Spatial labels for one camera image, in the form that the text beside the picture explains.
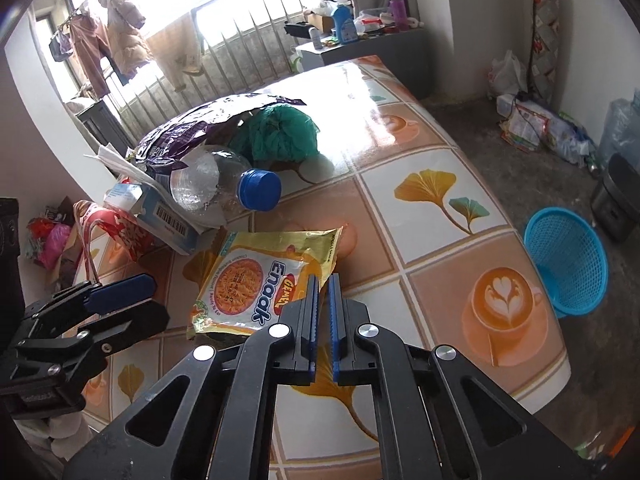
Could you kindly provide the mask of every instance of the yellow ginkgo leaf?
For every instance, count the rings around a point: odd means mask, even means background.
[[[329,359],[329,352],[325,347],[318,347],[318,356],[316,357],[316,382],[311,384],[311,386],[292,386],[292,388],[299,391],[301,394],[318,397],[333,397],[334,399],[340,400],[362,432],[376,442],[378,441],[377,436],[369,431],[353,408],[353,391],[356,387],[338,386],[334,383],[332,363]]]
[[[456,175],[447,171],[424,170],[410,174],[394,196],[405,202],[433,202],[443,207],[444,196],[456,183]]]
[[[200,251],[182,268],[182,275],[202,288],[215,261],[216,255],[212,251]]]
[[[118,375],[118,386],[123,394],[129,397],[129,402],[133,402],[133,396],[142,386],[145,380],[145,373],[136,365],[126,365]]]

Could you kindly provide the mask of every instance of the metal railing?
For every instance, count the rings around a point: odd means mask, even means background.
[[[285,33],[284,22],[301,21],[302,11],[303,0],[209,0],[192,10],[204,37],[202,74],[185,74],[187,86],[176,92],[154,62],[124,86],[106,73],[106,105],[135,145],[194,106],[286,78],[299,40]]]

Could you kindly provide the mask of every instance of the barcode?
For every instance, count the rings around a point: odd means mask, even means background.
[[[171,215],[161,204],[156,206],[155,215],[170,226],[178,234],[185,237],[187,235],[187,226]]]

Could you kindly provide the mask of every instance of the black bag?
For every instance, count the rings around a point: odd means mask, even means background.
[[[49,41],[49,50],[54,61],[64,61],[74,52],[71,38],[60,30],[57,30]]]

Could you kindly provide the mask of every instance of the puffer jacket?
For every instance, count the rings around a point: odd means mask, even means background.
[[[107,9],[107,37],[113,60],[120,71],[128,76],[153,59],[146,41],[138,30],[145,17],[133,0],[98,0]]]

